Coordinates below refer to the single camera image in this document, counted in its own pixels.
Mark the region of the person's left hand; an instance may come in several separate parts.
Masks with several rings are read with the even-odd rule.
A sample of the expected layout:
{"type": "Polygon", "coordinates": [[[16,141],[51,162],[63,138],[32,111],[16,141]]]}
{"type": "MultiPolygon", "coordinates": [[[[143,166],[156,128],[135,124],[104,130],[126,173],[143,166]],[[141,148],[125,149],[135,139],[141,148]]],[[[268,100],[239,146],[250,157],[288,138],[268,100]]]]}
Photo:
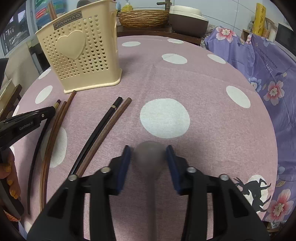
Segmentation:
{"type": "Polygon", "coordinates": [[[6,179],[9,185],[9,193],[15,199],[18,199],[21,195],[21,188],[18,181],[15,156],[10,148],[4,151],[4,157],[6,160],[1,163],[1,179],[6,179]]]}

